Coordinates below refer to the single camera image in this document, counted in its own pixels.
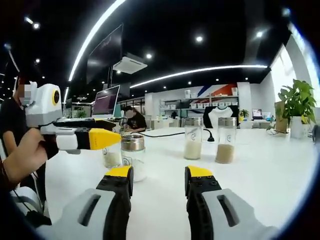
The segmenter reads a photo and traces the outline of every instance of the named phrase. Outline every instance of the jar with white powder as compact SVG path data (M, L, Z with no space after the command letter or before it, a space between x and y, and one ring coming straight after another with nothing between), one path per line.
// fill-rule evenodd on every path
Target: jar with white powder
M133 167L133 182L142 181L147 177L144 136L137 134L122 136L121 155L123 165Z
M102 149L103 164L106 168L116 168L122 164L120 143Z
M203 125L204 120L202 117L190 117L185 119L185 146L183 155L185 159L200 159Z

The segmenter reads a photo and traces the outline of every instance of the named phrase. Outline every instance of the person's hand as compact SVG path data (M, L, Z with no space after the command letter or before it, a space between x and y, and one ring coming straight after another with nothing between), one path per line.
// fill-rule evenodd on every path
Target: person's hand
M31 128L23 136L19 146L3 162L10 182L19 183L48 160L46 150L39 144L40 141L44 141L40 131Z

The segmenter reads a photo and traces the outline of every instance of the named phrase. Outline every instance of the brown powder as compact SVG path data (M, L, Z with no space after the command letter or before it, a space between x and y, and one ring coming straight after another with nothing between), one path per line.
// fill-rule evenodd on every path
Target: brown powder
M220 164L229 164L234 159L235 147L229 144L219 144L215 161Z

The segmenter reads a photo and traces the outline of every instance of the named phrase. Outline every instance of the laptop screen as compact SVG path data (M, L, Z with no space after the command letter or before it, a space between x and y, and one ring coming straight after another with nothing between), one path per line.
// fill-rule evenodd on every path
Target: laptop screen
M95 96L92 115L114 115L120 85L99 91Z

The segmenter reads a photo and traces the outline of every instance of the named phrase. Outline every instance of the silver lid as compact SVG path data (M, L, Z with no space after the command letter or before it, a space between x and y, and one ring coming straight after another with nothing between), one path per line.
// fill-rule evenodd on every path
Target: silver lid
M184 120L184 126L202 127L203 125L204 119L202 117L189 117Z
M219 127L236 127L237 118L236 117L219 117L218 126Z
M142 135L128 135L121 138L121 150L141 151L145 149L145 138Z

